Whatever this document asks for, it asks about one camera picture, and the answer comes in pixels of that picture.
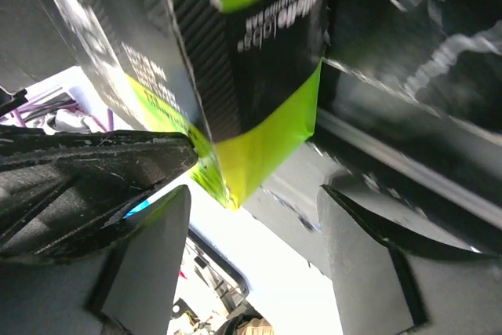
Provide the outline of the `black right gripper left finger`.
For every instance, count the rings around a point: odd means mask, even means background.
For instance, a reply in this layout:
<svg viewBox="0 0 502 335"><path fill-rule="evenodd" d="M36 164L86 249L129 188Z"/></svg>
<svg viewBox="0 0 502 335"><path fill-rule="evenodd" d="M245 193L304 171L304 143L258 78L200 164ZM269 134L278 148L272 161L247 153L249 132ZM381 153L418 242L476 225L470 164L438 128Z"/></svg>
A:
<svg viewBox="0 0 502 335"><path fill-rule="evenodd" d="M180 185L58 253L1 262L3 334L165 334L191 211Z"/></svg>

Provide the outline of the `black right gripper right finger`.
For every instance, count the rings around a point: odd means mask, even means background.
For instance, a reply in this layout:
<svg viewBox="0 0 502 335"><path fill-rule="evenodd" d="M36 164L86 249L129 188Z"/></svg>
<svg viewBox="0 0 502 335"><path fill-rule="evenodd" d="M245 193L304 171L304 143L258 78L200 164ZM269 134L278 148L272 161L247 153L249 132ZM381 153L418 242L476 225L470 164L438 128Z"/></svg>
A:
<svg viewBox="0 0 502 335"><path fill-rule="evenodd" d="M323 185L317 203L344 333L500 333L500 256L384 198Z"/></svg>

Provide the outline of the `green black Gillette box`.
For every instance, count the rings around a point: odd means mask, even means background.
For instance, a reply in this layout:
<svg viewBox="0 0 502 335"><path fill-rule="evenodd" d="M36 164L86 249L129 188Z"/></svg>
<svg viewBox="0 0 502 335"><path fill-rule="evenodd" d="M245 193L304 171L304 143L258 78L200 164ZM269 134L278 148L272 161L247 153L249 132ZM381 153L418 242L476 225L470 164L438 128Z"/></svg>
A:
<svg viewBox="0 0 502 335"><path fill-rule="evenodd" d="M237 209L315 127L326 0L40 0L102 101Z"/></svg>

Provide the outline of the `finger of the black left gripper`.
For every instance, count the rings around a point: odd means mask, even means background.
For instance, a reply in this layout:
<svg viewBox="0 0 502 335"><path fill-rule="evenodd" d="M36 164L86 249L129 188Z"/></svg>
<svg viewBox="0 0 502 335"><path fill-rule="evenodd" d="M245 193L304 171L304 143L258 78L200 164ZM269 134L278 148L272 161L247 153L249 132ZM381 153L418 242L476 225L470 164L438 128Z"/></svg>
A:
<svg viewBox="0 0 502 335"><path fill-rule="evenodd" d="M198 161L182 133L1 128L1 258L65 257Z"/></svg>

